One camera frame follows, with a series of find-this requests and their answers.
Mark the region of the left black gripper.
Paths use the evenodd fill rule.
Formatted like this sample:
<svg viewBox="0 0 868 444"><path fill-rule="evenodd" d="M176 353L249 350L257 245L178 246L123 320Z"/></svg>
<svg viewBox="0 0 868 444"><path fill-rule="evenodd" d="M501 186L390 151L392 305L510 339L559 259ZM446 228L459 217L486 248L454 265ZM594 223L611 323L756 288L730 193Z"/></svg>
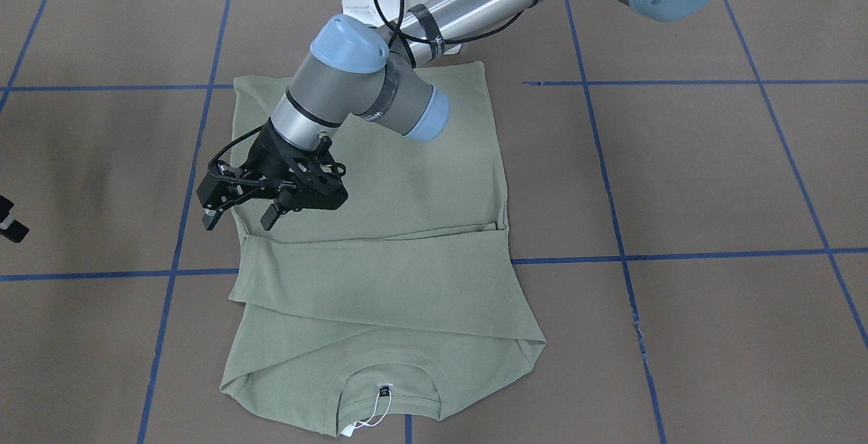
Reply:
<svg viewBox="0 0 868 444"><path fill-rule="evenodd" d="M287 211L338 209L349 197L343 184L345 165L336 162L330 148L334 141L325 132L314 135L314 149L304 150L286 142L272 121L235 138L235 146L250 138L247 156L238 168L229 163L209 163L197 197L204 210L202 224L211 231L223 213L252 199L273 201L261 216L270 231ZM254 182L240 185L237 180Z"/></svg>

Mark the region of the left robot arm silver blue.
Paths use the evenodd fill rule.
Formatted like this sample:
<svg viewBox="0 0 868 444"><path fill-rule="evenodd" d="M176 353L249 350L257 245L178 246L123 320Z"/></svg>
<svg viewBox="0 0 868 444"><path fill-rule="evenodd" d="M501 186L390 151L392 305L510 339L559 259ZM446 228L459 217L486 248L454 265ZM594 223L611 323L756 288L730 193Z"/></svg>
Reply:
<svg viewBox="0 0 868 444"><path fill-rule="evenodd" d="M545 0L428 0L399 4L377 27L338 14L310 44L267 120L249 132L254 142L239 167L217 153L197 188L202 222L213 230L228 209L252 198L269 200L260 222L304 209L338 209L348 194L344 164L330 153L334 135L354 115L402 136L429 141L446 126L446 95L416 74L461 43L505 30ZM660 22L682 20L709 0L617 0Z"/></svg>

